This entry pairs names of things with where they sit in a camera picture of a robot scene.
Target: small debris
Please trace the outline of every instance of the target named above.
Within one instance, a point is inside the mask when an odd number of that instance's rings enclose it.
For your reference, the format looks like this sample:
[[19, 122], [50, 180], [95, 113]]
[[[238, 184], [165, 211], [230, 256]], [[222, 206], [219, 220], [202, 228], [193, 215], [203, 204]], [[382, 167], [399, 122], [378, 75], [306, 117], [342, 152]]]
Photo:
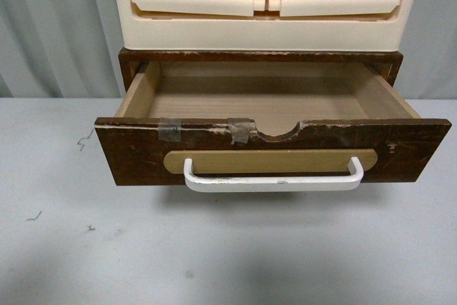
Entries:
[[38, 219], [38, 217], [41, 216], [41, 214], [43, 213], [43, 211], [40, 211], [35, 218], [28, 218], [27, 221], [36, 221]]
[[81, 141], [83, 141], [84, 139], [90, 139], [92, 134], [94, 133], [94, 130], [95, 130], [95, 128], [92, 129], [91, 133], [87, 137], [83, 137], [82, 139], [80, 139], [78, 141], [78, 145], [81, 146], [81, 149], [79, 149], [79, 151], [83, 151], [83, 148], [85, 146], [85, 144], [82, 144]]

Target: drawer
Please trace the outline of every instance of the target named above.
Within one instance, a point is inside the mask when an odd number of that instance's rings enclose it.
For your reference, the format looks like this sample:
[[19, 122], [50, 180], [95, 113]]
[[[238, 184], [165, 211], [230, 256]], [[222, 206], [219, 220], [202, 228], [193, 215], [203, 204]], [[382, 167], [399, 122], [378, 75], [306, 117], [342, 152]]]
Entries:
[[130, 49], [395, 51], [413, 0], [116, 0]]
[[451, 127], [422, 119], [392, 88], [399, 53], [120, 60], [126, 97], [95, 123], [118, 185], [184, 184], [189, 159], [191, 174], [215, 180], [350, 178], [357, 157], [362, 182], [415, 181]]

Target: gray curtain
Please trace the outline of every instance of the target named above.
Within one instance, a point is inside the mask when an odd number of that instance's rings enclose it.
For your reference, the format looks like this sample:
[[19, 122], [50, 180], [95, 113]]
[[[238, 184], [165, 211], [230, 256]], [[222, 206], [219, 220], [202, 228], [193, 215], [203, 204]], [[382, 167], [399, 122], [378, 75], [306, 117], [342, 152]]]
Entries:
[[115, 0], [0, 0], [0, 95], [119, 97]]
[[[0, 96], [119, 97], [115, 0], [0, 0]], [[457, 99], [457, 0], [415, 0], [396, 88]]]

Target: chipped paint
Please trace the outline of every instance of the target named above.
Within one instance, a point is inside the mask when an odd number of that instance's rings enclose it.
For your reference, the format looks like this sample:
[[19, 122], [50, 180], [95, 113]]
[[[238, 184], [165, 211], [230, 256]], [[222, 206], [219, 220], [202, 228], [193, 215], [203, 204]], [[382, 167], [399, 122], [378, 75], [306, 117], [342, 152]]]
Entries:
[[[153, 130], [157, 131], [157, 127], [152, 126], [129, 126], [129, 125], [95, 125], [96, 129], [133, 129], [133, 130]], [[214, 134], [230, 134], [227, 128], [180, 128], [180, 131], [209, 131]]]
[[216, 128], [228, 128], [228, 124], [212, 124], [212, 126], [215, 126]]
[[307, 121], [301, 121], [300, 122], [300, 130], [307, 128], [308, 126], [311, 126], [312, 124], [309, 124]]
[[348, 128], [352, 126], [352, 124], [326, 124], [326, 128], [327, 129], [331, 129], [333, 127], [336, 127], [336, 128]]
[[394, 154], [395, 153], [395, 147], [398, 146], [398, 143], [388, 143], [388, 148], [389, 148], [389, 153]]

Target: dark brown wood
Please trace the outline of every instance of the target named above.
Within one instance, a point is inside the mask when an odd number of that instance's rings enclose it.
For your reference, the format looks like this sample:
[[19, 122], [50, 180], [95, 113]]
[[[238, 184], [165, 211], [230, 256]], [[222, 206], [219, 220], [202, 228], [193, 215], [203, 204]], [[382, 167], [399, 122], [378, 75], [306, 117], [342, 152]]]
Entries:
[[393, 86], [403, 55], [398, 51], [159, 51], [123, 48], [119, 52], [119, 63], [126, 90], [139, 63], [148, 61], [362, 62], [372, 66]]
[[96, 120], [96, 133], [116, 184], [184, 184], [183, 175], [165, 169], [165, 155], [171, 150], [214, 149], [372, 148], [378, 161], [363, 182], [415, 181], [451, 127], [446, 119], [306, 121], [277, 137], [251, 131], [247, 144], [232, 145], [226, 119], [183, 119], [180, 142], [159, 141], [158, 123], [158, 119]]

